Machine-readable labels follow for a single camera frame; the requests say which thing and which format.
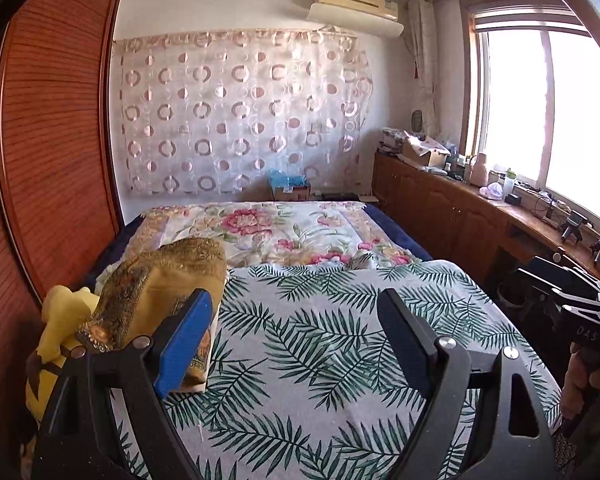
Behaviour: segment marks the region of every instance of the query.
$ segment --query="navy blue bed sheet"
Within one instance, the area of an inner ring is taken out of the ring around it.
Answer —
[[[394,222],[389,216],[385,215],[377,207],[368,204],[365,207],[365,212],[371,216],[374,222],[376,222],[386,235],[395,243],[400,245],[403,249],[410,250],[414,256],[423,259],[428,262],[432,260],[432,257],[425,251],[420,245],[418,245],[413,238],[405,233],[402,228]],[[125,225],[122,230],[118,233],[118,236],[100,253],[96,263],[87,275],[82,280],[80,286],[88,286],[90,290],[93,290],[96,285],[97,277],[102,271],[110,264],[118,261],[122,254],[125,252],[126,245],[131,240],[131,237],[135,234],[136,230],[142,223],[142,216],[138,215],[132,222]]]

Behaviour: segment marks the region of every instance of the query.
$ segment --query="bed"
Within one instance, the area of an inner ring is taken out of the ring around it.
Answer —
[[[205,479],[384,478],[424,403],[375,313],[389,287],[469,349],[518,348],[547,422],[557,418],[557,384],[487,295],[359,203],[152,210],[123,230],[89,279],[97,291],[120,259],[190,235],[221,237],[230,263],[207,390],[165,402]],[[458,471],[478,396],[467,392],[440,478]],[[147,478],[122,395],[113,398],[129,465]]]

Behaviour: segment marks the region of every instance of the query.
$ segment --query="silver bolt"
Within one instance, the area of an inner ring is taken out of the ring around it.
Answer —
[[[517,349],[515,349],[511,346],[505,346],[502,349],[502,353],[505,355],[505,357],[508,357],[509,359],[517,359],[518,356],[520,355],[520,352],[518,352]]]
[[[71,357],[74,359],[80,359],[84,357],[87,351],[84,349],[84,346],[77,346],[73,350],[71,350]]]
[[[151,344],[151,340],[145,336],[141,335],[134,339],[134,346],[138,349],[147,348]]]
[[[456,340],[448,335],[443,335],[438,339],[438,342],[442,348],[455,348],[456,346]]]

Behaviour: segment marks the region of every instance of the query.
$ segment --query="plastic bottle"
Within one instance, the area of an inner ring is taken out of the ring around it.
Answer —
[[[509,193],[513,192],[513,186],[516,183],[516,174],[511,171],[511,168],[507,170],[507,173],[504,177],[504,186],[502,186],[502,196],[507,196]]]

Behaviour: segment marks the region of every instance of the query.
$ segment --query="brown folded fabric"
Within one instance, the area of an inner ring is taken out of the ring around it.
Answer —
[[[222,244],[211,238],[185,238],[125,260],[102,289],[90,320],[75,336],[91,351],[124,348],[139,335],[151,335],[196,288],[208,290],[214,316],[187,369],[180,391],[204,391],[226,277]]]

